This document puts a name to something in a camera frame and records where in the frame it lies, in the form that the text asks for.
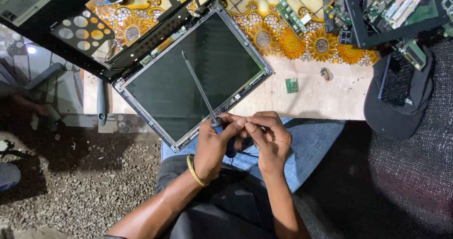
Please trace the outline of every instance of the screwdriver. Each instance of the screwdriver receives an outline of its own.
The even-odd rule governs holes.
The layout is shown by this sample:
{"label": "screwdriver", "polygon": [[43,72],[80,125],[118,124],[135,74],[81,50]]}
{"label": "screwdriver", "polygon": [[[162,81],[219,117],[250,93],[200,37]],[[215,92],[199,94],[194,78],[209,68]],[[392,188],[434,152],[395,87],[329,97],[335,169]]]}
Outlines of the screwdriver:
{"label": "screwdriver", "polygon": [[[203,91],[203,88],[201,87],[200,81],[197,78],[197,75],[195,74],[195,71],[192,68],[192,65],[190,65],[190,61],[187,58],[186,54],[184,51],[182,51],[184,61],[186,62],[187,67],[189,68],[190,74],[192,75],[193,79],[195,80],[195,84],[198,87],[198,90],[200,90],[201,97],[204,100],[204,103],[206,103],[207,108],[209,109],[209,113],[211,113],[212,120],[211,120],[211,127],[216,131],[217,134],[220,134],[223,132],[223,127],[225,125],[225,122],[222,120],[222,118],[217,117],[214,114],[214,111],[212,110],[211,105],[209,104],[209,101],[207,100],[206,94]],[[234,138],[230,138],[228,140],[228,143],[226,144],[226,153],[225,155],[228,158],[234,158],[237,154],[237,150],[234,148]]]}

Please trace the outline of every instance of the stone ground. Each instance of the stone ground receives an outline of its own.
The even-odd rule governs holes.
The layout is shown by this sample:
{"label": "stone ground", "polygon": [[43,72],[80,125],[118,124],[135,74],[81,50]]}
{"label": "stone ground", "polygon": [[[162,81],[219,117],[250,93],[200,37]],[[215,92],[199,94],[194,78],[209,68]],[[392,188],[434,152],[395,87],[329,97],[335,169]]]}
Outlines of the stone ground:
{"label": "stone ground", "polygon": [[14,143],[0,162],[22,173],[0,194],[0,239],[96,238],[154,194],[161,148],[154,132],[15,131],[0,132]]}

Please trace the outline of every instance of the baseball cap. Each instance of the baseball cap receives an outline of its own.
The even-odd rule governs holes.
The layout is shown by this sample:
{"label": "baseball cap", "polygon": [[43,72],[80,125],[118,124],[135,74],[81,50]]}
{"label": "baseball cap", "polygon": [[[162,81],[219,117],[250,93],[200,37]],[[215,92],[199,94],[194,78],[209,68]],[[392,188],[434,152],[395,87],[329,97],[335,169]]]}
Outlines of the baseball cap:
{"label": "baseball cap", "polygon": [[365,120],[377,133],[396,141],[411,137],[419,126],[424,111],[433,92],[433,80],[430,71],[433,67],[431,51],[423,46],[426,66],[422,70],[414,69],[409,96],[403,106],[396,106],[378,99],[382,79],[386,68],[393,58],[382,57],[373,65],[374,76],[366,93],[363,108]]}

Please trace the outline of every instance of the table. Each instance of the table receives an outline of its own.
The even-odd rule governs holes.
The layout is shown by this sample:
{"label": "table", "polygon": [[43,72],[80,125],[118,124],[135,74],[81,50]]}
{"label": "table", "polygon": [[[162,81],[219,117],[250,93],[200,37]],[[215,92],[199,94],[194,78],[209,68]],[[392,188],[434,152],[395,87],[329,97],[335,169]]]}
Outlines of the table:
{"label": "table", "polygon": [[[336,35],[325,33],[322,0],[287,0],[300,18],[307,13],[312,17],[310,32],[302,40],[279,18],[275,9],[278,0],[220,2],[275,72],[231,113],[247,116],[256,111],[275,110],[281,116],[295,118],[364,120],[365,94],[373,76],[371,65],[379,60],[379,55],[356,46],[340,45]],[[170,4],[167,0],[126,0],[123,6],[105,6],[103,0],[92,0],[87,6],[115,30],[114,45],[118,49],[146,33]],[[196,5],[192,3],[188,9],[193,11]],[[99,56],[109,49],[101,49]],[[320,75],[323,67],[331,75],[329,81]],[[288,78],[298,79],[298,93],[286,93]],[[96,114],[96,78],[85,72],[83,79],[84,113]],[[109,113],[135,113],[111,86],[107,96]]]}

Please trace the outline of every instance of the gold bangle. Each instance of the gold bangle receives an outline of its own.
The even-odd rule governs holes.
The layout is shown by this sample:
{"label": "gold bangle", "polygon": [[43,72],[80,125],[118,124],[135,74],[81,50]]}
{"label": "gold bangle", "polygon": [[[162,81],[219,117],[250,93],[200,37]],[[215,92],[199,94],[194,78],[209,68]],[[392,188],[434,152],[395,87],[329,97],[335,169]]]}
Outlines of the gold bangle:
{"label": "gold bangle", "polygon": [[197,173],[195,172],[195,170],[193,169],[193,166],[192,166],[192,163],[190,162],[190,154],[187,155],[187,165],[189,166],[189,170],[190,170],[190,173],[192,173],[193,177],[197,180],[197,182],[203,186],[203,187],[206,187],[209,185],[209,183],[204,183],[197,175]]}

